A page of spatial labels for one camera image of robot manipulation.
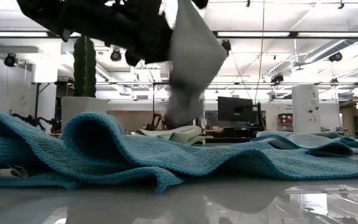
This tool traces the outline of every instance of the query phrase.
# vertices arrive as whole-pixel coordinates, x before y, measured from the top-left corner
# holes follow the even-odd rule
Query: exposed ductwork
[[[358,31],[358,25],[352,28],[351,31]],[[327,44],[324,44],[317,50],[305,55],[303,61],[304,63],[315,63],[357,42],[357,39],[332,40]]]
[[[105,71],[101,66],[96,65],[96,74],[103,79],[104,82],[116,82],[107,71]],[[123,85],[113,84],[111,85],[122,95],[133,95],[133,90],[131,88],[125,87]]]

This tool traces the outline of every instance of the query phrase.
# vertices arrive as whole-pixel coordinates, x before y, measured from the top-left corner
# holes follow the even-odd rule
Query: black monitor
[[[257,123],[252,100],[219,96],[218,120]]]

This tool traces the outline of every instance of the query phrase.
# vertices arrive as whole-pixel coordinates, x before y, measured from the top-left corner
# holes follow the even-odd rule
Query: teal knit cloth
[[[347,146],[338,142],[336,147]],[[358,165],[310,155],[313,149],[278,150],[256,141],[193,147],[148,136],[126,136],[110,115],[82,113],[60,139],[0,113],[0,169],[21,166],[29,177],[0,180],[0,187],[121,184],[156,179],[157,193],[189,177],[219,169],[287,180],[358,177]]]
[[[253,141],[267,142],[277,149],[309,149],[313,156],[349,157],[358,154],[358,139],[335,132],[262,131],[257,133]]]

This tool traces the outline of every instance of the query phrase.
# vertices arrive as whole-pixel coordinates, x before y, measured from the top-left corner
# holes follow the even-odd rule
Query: white wall
[[[155,110],[162,111],[166,102],[156,102]],[[266,129],[277,130],[277,118],[280,113],[292,113],[292,101],[271,101],[261,102],[262,111],[266,111]],[[218,102],[209,101],[204,105],[207,111],[218,110]],[[152,102],[139,101],[114,101],[109,102],[109,110],[123,111],[150,111],[152,110]],[[320,102],[320,120],[321,126],[335,131],[336,127],[340,127],[338,110],[335,102]]]
[[[28,115],[31,107],[32,96],[35,90],[31,87],[31,72],[22,68],[8,68],[0,59],[0,111],[7,113],[13,110],[21,115]]]

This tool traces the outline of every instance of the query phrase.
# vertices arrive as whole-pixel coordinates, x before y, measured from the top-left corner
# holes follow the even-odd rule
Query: black robotic arm
[[[126,59],[135,66],[168,60],[172,34],[165,16],[159,14],[161,0],[17,0],[24,15],[67,41],[77,32],[127,49]],[[192,0],[205,8],[208,0]]]

